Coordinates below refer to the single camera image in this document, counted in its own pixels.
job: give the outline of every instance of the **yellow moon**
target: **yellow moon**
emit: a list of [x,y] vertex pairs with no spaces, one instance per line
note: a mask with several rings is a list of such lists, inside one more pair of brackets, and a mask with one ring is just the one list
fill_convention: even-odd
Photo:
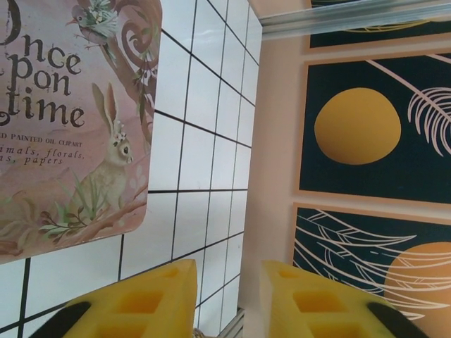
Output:
[[[427,253],[434,256],[425,256],[424,254]],[[415,246],[401,253],[391,263],[390,269],[387,272],[387,277],[390,276],[390,278],[385,279],[385,285],[387,286],[405,287],[401,291],[396,291],[396,294],[385,291],[385,296],[393,301],[405,303],[411,298],[445,304],[445,307],[432,309],[427,309],[427,307],[415,308],[414,306],[409,307],[408,305],[398,308],[401,311],[424,315],[423,318],[415,320],[414,323],[430,338],[450,336],[451,287],[443,287],[437,290],[431,289],[430,291],[417,291],[416,289],[427,287],[428,284],[430,284],[430,288],[433,288],[434,282],[442,282],[442,284],[438,283],[437,286],[447,284],[447,281],[451,278],[450,254],[450,242],[428,243]]]
[[348,89],[321,109],[315,122],[319,148],[339,163],[361,165],[387,156],[401,138],[395,107],[376,90]]

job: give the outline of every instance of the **pink wall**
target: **pink wall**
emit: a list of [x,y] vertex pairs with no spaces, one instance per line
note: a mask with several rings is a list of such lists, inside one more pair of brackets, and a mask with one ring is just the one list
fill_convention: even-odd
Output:
[[307,198],[295,194],[297,172],[300,100],[303,62],[309,59],[337,58],[362,54],[386,54],[443,48],[447,42],[399,45],[378,49],[352,49],[330,54],[305,55],[301,37],[264,41],[261,50],[259,89],[254,123],[250,168],[240,306],[246,310],[244,337],[264,337],[259,316],[259,270],[261,260],[292,262],[292,205],[309,202],[322,206],[344,206],[389,213],[431,215],[451,218],[451,213],[432,208],[399,207],[339,199]]

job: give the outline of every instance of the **palm leaf illustration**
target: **palm leaf illustration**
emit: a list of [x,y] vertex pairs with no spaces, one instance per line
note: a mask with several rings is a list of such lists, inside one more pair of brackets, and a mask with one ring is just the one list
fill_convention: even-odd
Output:
[[[364,231],[321,210],[315,210],[310,217],[299,215],[296,231],[295,265],[300,268],[382,296],[410,320],[424,317],[424,311],[450,306],[447,301],[427,301],[418,294],[451,289],[451,276],[424,275],[424,268],[449,266],[451,253],[406,253],[397,246],[416,236]],[[401,264],[391,270],[396,258]]]
[[451,88],[428,88],[421,91],[381,64],[372,60],[366,62],[413,91],[407,111],[409,122],[414,118],[416,131],[419,134],[424,132],[426,141],[432,143],[440,156],[443,156],[440,148],[451,154]]

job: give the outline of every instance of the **dark green background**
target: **dark green background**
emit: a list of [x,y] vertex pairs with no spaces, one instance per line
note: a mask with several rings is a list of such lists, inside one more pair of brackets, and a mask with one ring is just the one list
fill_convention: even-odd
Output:
[[[309,218],[318,213],[317,210],[308,209],[308,208],[298,208],[297,214],[298,216],[302,216],[304,218]],[[410,239],[406,242],[402,242],[399,244],[389,245],[389,249],[395,249],[398,251],[406,251],[414,246],[418,246],[421,244],[427,243],[435,243],[435,242],[451,242],[451,227],[449,225],[436,225],[432,223],[423,223],[423,222],[413,222],[409,220],[395,220],[392,218],[382,218],[382,217],[373,217],[366,215],[355,215],[351,213],[336,213],[330,212],[332,216],[337,219],[346,222],[347,224],[356,227],[357,229],[370,232],[371,234],[380,234],[385,236],[415,236],[415,238]],[[331,220],[330,218],[322,218],[317,221],[322,226],[330,229],[337,230],[337,223]],[[302,218],[297,219],[296,226],[300,227],[308,232],[314,232],[315,227],[312,224]],[[328,244],[327,239],[318,239],[314,236],[309,236],[307,233],[296,229],[296,239],[305,246],[310,252],[312,252],[316,257],[324,259],[324,248],[321,244]],[[384,250],[384,246],[370,246],[370,247],[358,247],[358,246],[347,246],[347,243],[343,245],[346,246],[349,250],[352,251],[353,254],[358,256],[365,261],[390,265],[394,258],[387,255],[387,251]],[[325,266],[321,263],[313,259],[309,253],[304,251],[298,245],[295,247],[302,252],[302,254],[309,259],[309,262],[314,265],[314,267],[324,273]],[[332,255],[333,263],[336,268],[344,273],[348,273],[354,276],[358,276],[359,272],[356,270],[354,265],[353,258],[350,256],[346,256],[343,258],[338,258],[335,255]],[[311,267],[311,265],[301,257],[301,255],[294,250],[293,261],[296,262],[301,268],[308,270],[310,272],[315,273],[315,270]],[[349,278],[346,275],[342,275],[340,273],[335,273],[336,277],[339,278],[341,282],[349,282],[351,285],[356,287],[365,288],[368,287],[368,284],[363,284],[352,278]],[[385,278],[382,276],[372,275],[376,282],[383,284],[385,282]]]
[[[352,1],[341,1],[335,4],[343,4]],[[331,3],[322,1],[311,1],[313,7],[316,6],[330,6]],[[418,37],[423,35],[432,35],[440,33],[451,32],[451,22],[444,23],[425,23],[412,28],[404,30],[396,30],[392,32],[377,32],[377,33],[355,33],[355,32],[330,32],[323,34],[312,35],[310,39],[310,47],[324,47],[324,46],[340,46],[343,44],[357,44],[361,42],[373,42],[380,40],[399,39],[404,37]]]
[[[451,87],[451,65],[427,56],[376,61],[417,89]],[[345,165],[326,157],[316,143],[314,123],[336,94],[355,87],[382,93],[401,120],[401,140],[385,158],[366,165]],[[414,93],[365,61],[309,66],[299,188],[363,196],[451,202],[451,155],[441,157],[407,119]]]

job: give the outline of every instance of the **wooden frame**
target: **wooden frame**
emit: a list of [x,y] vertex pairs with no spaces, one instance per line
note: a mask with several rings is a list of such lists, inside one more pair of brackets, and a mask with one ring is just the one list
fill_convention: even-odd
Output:
[[443,49],[430,49],[428,51],[409,51],[409,52],[400,52],[400,53],[390,53],[390,54],[382,54],[377,56],[365,57],[365,56],[351,56],[347,58],[331,58],[327,60],[320,61],[306,61],[303,65],[303,78],[302,78],[302,93],[301,93],[301,102],[304,103],[304,107],[302,108],[301,118],[299,123],[299,141],[298,141],[298,150],[297,150],[297,167],[296,167],[296,178],[295,182],[297,186],[295,187],[295,194],[302,196],[310,196],[310,197],[340,197],[341,200],[346,201],[363,201],[370,203],[387,203],[396,204],[398,206],[410,206],[415,208],[421,207],[434,207],[436,210],[447,210],[451,211],[451,204],[444,203],[435,203],[435,202],[425,202],[425,201],[414,201],[414,200],[404,200],[404,199],[392,199],[385,197],[374,197],[374,196],[360,196],[360,195],[351,195],[351,194],[339,194],[339,193],[330,193],[330,192],[314,192],[301,190],[299,188],[301,182],[301,166],[302,166],[302,151],[303,151],[303,140],[304,140],[304,118],[306,113],[305,102],[307,100],[307,89],[308,89],[308,74],[309,74],[309,66],[311,65],[325,65],[331,63],[344,63],[350,61],[364,61],[364,60],[381,60],[384,58],[402,58],[408,56],[423,56],[428,54],[448,54],[451,53],[451,48],[443,48]]
[[[312,8],[310,0],[304,0],[305,8]],[[374,42],[361,42],[355,44],[341,44],[338,46],[323,46],[323,47],[310,47],[311,35],[305,35],[302,37],[302,52],[305,54],[319,54],[319,53],[337,53],[342,51],[356,51],[368,48],[381,48],[381,47],[395,47],[406,44],[420,44],[420,43],[434,43],[451,39],[451,32],[449,33],[437,33],[431,35],[423,35],[420,37],[405,37],[399,39],[386,39]]]

